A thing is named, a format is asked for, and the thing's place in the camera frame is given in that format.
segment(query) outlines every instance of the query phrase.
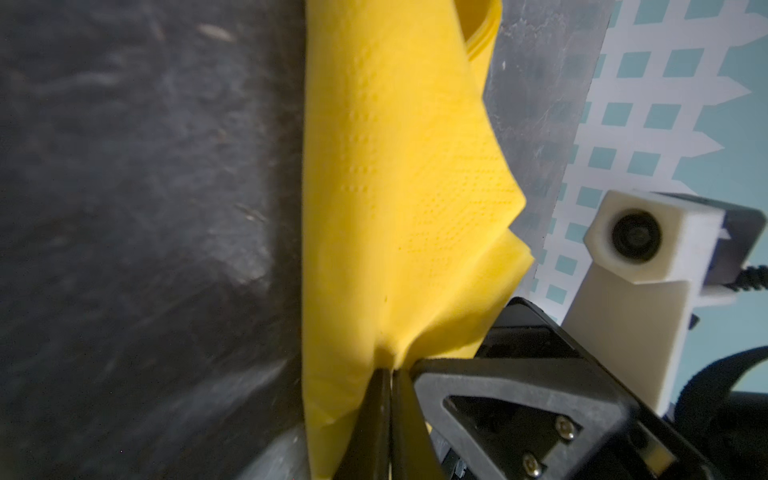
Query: screw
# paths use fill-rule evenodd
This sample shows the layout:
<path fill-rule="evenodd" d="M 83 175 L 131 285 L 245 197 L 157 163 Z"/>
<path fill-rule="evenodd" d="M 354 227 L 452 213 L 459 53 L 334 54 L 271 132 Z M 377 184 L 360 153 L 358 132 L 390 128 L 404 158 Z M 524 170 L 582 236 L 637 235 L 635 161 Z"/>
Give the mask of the screw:
<path fill-rule="evenodd" d="M 558 415 L 554 420 L 554 429 L 558 431 L 558 435 L 563 440 L 573 440 L 576 438 L 576 427 L 568 417 Z"/>
<path fill-rule="evenodd" d="M 523 469 L 531 478 L 541 477 L 541 465 L 538 463 L 536 457 L 530 453 L 523 454 Z"/>

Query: gray tabletop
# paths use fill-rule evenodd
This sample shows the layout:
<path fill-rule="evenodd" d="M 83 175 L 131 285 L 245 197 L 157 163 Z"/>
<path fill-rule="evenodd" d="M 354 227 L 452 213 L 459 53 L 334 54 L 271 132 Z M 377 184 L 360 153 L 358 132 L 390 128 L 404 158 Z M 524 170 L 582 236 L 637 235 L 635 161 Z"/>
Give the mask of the gray tabletop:
<path fill-rule="evenodd" d="M 613 2 L 506 3 L 538 251 Z M 0 37 L 0 476 L 306 478 L 303 3 L 5 0 Z"/>

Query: folded napkin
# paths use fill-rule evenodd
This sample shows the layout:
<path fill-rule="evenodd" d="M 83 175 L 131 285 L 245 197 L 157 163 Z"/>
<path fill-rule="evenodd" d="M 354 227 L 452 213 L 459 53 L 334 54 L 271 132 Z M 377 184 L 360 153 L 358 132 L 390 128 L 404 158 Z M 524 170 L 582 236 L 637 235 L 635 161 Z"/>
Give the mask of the folded napkin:
<path fill-rule="evenodd" d="M 372 371 L 471 357 L 531 266 L 482 103 L 500 0 L 308 0 L 303 401 L 330 478 Z"/>

